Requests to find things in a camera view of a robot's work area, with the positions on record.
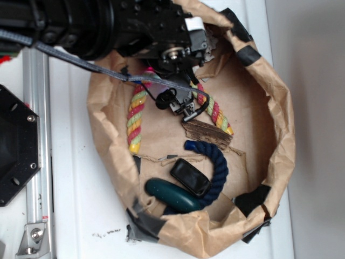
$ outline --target metal bracket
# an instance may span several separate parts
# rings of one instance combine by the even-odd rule
[[[16,259],[40,258],[50,253],[49,237],[45,235],[46,227],[46,223],[25,225]]]

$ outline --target dark green object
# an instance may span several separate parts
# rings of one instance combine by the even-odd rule
[[[155,196],[178,212],[188,213],[201,209],[196,198],[171,182],[159,178],[152,178],[146,182],[145,190],[148,194]]]

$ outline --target gray wall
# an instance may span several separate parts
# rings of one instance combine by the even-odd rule
[[[295,257],[345,258],[345,1],[266,0],[266,7],[273,64],[294,102]]]

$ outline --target rope toy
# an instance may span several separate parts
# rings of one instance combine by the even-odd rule
[[[202,197],[198,199],[201,209],[208,205],[211,205],[216,199],[218,199],[220,193],[223,190],[226,177],[229,174],[226,159],[215,144],[210,144],[204,141],[191,141],[187,140],[184,144],[185,150],[191,150],[198,154],[208,156],[213,162],[213,177],[211,180],[211,188]],[[177,214],[176,210],[171,207],[167,207],[164,211],[164,215]]]
[[[150,68],[143,75],[155,78],[158,77]],[[136,83],[137,86],[134,89],[127,115],[127,140],[129,151],[134,155],[137,155],[140,149],[142,110],[145,107],[146,95],[148,94],[142,84],[144,84],[146,88],[152,86],[152,83],[148,81],[137,81]]]
[[[200,83],[198,85],[191,84],[191,87],[197,88],[203,92],[207,92],[204,90],[204,87]],[[200,105],[203,105],[206,101],[206,98],[199,93],[193,92],[193,96],[198,100],[198,103]],[[212,96],[210,96],[210,104],[208,105],[206,111],[208,115],[211,116],[211,119],[217,128],[220,128],[222,131],[226,132],[229,135],[233,135],[233,130],[229,124],[229,121],[223,115],[223,111],[219,109],[218,103],[213,99]]]

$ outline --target black tape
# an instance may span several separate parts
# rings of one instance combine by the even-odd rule
[[[226,8],[220,13],[233,23],[233,28],[231,28],[233,35],[237,36],[243,42],[253,41],[253,37],[248,33],[246,28],[244,28],[243,24],[239,21],[233,11],[231,11],[229,8]]]
[[[260,234],[262,227],[268,227],[270,224],[271,224],[271,218],[269,217],[261,225],[257,226],[256,228],[253,228],[252,230],[248,231],[247,233],[244,233],[242,241],[249,244],[249,242],[252,241],[252,239],[256,235]]]
[[[166,221],[143,212],[143,208],[138,201],[135,202],[133,209],[136,211],[137,217],[129,209],[126,210],[129,221],[129,227],[127,227],[128,238],[157,243],[159,241],[158,234]]]
[[[244,48],[240,49],[236,53],[236,56],[244,66],[250,66],[261,58],[261,55],[255,49],[253,49],[252,46],[245,46]]]
[[[138,169],[138,172],[140,174],[140,168],[141,168],[141,157],[133,155],[134,162],[136,164],[136,168]]]
[[[253,192],[237,196],[232,201],[248,217],[256,207],[261,206],[265,202],[270,190],[270,186],[260,185]]]

